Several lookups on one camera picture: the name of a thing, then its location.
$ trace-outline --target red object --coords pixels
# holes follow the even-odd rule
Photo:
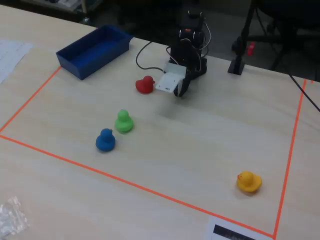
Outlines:
[[[252,56],[252,54],[254,53],[255,45],[256,43],[253,41],[248,46],[248,49],[247,49],[248,56]]]
[[[142,94],[150,94],[154,90],[154,83],[156,82],[151,76],[145,76],[135,82],[135,87]]]

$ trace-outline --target blue rubber duck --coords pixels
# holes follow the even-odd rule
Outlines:
[[[112,130],[105,128],[101,131],[100,136],[95,141],[96,147],[103,152],[109,152],[114,149],[116,145],[115,136],[112,134]]]

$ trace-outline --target rubber duck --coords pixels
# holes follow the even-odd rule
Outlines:
[[[129,116],[129,113],[127,110],[120,110],[118,112],[118,118],[115,120],[115,128],[120,133],[127,133],[129,132],[134,126],[134,121]]]
[[[238,175],[236,183],[241,190],[251,193],[261,187],[262,179],[250,171],[243,171]]]
[[[100,136],[96,138],[95,145],[103,152],[109,152],[114,149],[116,145],[116,139],[112,134],[112,130],[108,128],[103,129],[100,133]]]
[[[145,76],[143,79],[135,82],[135,87],[142,94],[150,94],[154,90],[155,83],[151,76]]]

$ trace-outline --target green rubber duck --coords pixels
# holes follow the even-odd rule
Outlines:
[[[129,132],[134,126],[134,121],[129,116],[127,110],[122,109],[118,112],[118,118],[115,120],[115,128],[120,133],[127,133]]]

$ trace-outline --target yellow rubber duck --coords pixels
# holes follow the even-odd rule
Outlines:
[[[238,175],[236,183],[241,190],[251,193],[261,187],[262,179],[250,171],[243,171]]]

